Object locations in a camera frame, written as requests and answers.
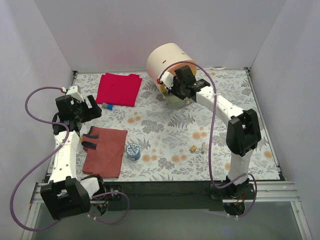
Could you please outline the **blue patterned tape roll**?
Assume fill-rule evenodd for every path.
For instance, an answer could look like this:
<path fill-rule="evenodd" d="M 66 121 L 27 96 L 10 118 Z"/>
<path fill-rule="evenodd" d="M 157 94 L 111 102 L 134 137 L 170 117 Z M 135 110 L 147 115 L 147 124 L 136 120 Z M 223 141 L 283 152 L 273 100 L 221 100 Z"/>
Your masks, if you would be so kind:
<path fill-rule="evenodd" d="M 132 161 L 137 161 L 141 157 L 141 149 L 135 143 L 130 143 L 126 147 L 126 154 Z"/>

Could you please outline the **small brass sharpener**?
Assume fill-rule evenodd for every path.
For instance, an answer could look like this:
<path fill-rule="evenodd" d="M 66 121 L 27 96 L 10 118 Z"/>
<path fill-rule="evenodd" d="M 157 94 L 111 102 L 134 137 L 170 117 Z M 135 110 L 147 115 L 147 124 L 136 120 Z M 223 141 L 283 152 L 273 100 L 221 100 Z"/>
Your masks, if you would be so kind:
<path fill-rule="evenodd" d="M 193 146 L 190 147 L 189 150 L 190 150 L 191 153 L 194 153 L 197 150 L 197 147 L 195 145 L 193 145 Z"/>

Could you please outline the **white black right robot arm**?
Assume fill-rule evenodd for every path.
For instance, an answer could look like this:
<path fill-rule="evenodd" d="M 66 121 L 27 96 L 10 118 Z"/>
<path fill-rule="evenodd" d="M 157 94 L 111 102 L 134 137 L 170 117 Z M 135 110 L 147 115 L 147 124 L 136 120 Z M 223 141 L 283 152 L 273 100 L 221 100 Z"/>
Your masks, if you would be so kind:
<path fill-rule="evenodd" d="M 244 110 L 217 93 L 212 79 L 197 80 L 191 68 L 184 65 L 175 71 L 169 93 L 180 99 L 189 98 L 212 111 L 227 127 L 226 145 L 231 151 L 230 169 L 223 185 L 212 185 L 223 195 L 237 199 L 249 184 L 249 165 L 254 149 L 261 140 L 258 114 Z"/>

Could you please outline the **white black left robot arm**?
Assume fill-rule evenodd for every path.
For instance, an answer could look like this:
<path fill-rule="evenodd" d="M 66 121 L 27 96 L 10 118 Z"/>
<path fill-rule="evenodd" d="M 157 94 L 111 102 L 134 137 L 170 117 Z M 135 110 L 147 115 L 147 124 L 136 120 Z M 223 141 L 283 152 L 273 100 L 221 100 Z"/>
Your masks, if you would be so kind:
<path fill-rule="evenodd" d="M 106 187 L 99 174 L 81 180 L 77 177 L 76 158 L 82 124 L 102 115 L 94 97 L 80 101 L 70 94 L 56 98 L 58 112 L 52 118 L 55 147 L 53 169 L 40 195 L 54 220 L 62 220 L 89 212 L 91 198 L 101 200 Z"/>

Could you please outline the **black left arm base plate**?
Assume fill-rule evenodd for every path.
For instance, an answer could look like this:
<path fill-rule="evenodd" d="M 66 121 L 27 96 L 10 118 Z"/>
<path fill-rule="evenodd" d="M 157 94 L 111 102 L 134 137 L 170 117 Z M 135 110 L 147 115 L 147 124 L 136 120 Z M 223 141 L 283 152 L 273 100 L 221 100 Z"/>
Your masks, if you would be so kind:
<path fill-rule="evenodd" d="M 100 199 L 104 201 L 118 201 L 119 199 L 121 199 L 121 195 L 119 193 L 122 192 L 122 189 L 122 186 L 119 184 L 105 184 L 103 186 L 102 193 L 111 192 L 111 194 L 106 194 L 100 197 Z"/>

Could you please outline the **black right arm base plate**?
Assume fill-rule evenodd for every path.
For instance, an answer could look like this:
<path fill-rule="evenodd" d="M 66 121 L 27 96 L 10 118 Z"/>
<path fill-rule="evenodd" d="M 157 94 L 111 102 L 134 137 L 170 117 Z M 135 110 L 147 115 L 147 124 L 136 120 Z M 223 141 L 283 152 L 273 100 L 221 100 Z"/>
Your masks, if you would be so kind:
<path fill-rule="evenodd" d="M 214 200 L 238 200 L 243 197 L 252 200 L 255 194 L 254 186 L 251 183 L 237 186 L 232 184 L 222 189 L 218 189 L 213 184 L 210 184 L 208 191 Z"/>

